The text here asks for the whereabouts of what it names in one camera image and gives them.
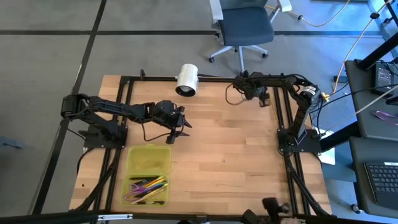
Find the office chair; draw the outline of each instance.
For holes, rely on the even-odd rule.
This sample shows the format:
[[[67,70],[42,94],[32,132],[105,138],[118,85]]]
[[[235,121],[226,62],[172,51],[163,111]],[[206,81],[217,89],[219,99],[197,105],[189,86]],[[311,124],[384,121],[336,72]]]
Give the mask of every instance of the office chair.
[[[257,44],[264,44],[274,40],[274,30],[271,22],[279,11],[292,10],[289,0],[277,0],[277,7],[268,16],[264,6],[268,0],[210,0],[212,27],[221,30],[225,47],[213,53],[209,62],[214,62],[214,56],[222,54],[232,48],[239,52],[241,70],[244,71],[243,48],[262,53],[268,57],[268,51]]]

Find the black floor stripe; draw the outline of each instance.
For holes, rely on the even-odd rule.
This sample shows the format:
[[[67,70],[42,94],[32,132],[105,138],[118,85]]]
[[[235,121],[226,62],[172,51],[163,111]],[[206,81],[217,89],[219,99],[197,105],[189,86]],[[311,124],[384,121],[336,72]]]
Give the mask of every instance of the black floor stripe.
[[[215,30],[0,30],[0,35],[215,35]],[[359,36],[362,31],[275,31],[275,35]],[[366,31],[364,36],[382,35]]]
[[[99,5],[98,13],[97,13],[95,23],[93,26],[93,30],[92,30],[93,32],[96,32],[98,30],[98,27],[100,26],[100,22],[101,22],[102,15],[104,13],[106,1],[107,0],[102,0],[101,4]],[[81,86],[81,81],[83,80],[83,76],[85,74],[88,59],[90,57],[90,53],[93,48],[94,40],[95,40],[95,34],[91,34],[90,38],[88,39],[88,43],[87,43],[87,47],[86,47],[83,59],[81,61],[81,67],[79,69],[75,84],[72,89],[72,94],[77,94],[79,92],[79,89]],[[40,186],[39,193],[37,194],[37,199],[35,201],[35,204],[34,204],[34,207],[32,210],[33,215],[42,213],[42,209],[43,209],[43,206],[45,203],[45,199],[47,197],[47,193],[50,188],[52,177],[54,175],[55,168],[57,167],[58,158],[61,153],[61,149],[62,149],[63,141],[65,139],[68,125],[69,125],[69,121],[65,121],[62,123],[61,127],[59,128],[58,135],[55,139],[55,143],[53,144],[53,148],[51,150],[52,153],[51,153],[51,157],[49,160],[49,164],[46,167],[45,175],[44,175],[42,184]]]
[[[90,35],[91,30],[0,30],[0,35]]]

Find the white cylindrical object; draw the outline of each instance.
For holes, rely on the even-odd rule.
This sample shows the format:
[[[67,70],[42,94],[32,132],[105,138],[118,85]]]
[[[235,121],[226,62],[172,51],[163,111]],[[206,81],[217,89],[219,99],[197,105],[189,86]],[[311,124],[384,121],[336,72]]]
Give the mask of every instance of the white cylindrical object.
[[[198,89],[198,68],[192,64],[185,64],[177,77],[175,91],[181,96],[194,96]]]

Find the keyboard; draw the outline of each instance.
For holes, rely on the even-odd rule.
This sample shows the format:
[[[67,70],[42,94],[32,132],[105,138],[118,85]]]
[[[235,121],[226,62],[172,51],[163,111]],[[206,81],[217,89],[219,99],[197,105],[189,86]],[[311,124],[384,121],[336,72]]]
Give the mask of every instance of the keyboard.
[[[374,201],[398,210],[398,162],[365,162]]]

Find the chair base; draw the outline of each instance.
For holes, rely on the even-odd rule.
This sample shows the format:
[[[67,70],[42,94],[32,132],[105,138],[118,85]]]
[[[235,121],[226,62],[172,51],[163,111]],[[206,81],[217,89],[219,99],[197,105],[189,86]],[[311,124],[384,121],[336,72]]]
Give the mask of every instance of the chair base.
[[[225,46],[222,49],[219,49],[219,51],[214,52],[213,54],[210,55],[209,58],[209,62],[214,62],[214,56],[222,54],[228,50],[231,50],[232,48],[235,48],[233,46]],[[246,48],[246,49],[251,49],[251,50],[255,50],[256,52],[260,52],[262,53],[262,57],[266,58],[268,57],[268,51],[265,49],[262,49],[261,47],[258,47],[256,45],[252,45],[252,46],[239,46],[238,49],[235,48],[235,52],[238,51],[239,52],[239,61],[241,63],[241,71],[244,72],[244,64],[243,64],[243,52],[242,52],[242,48]]]

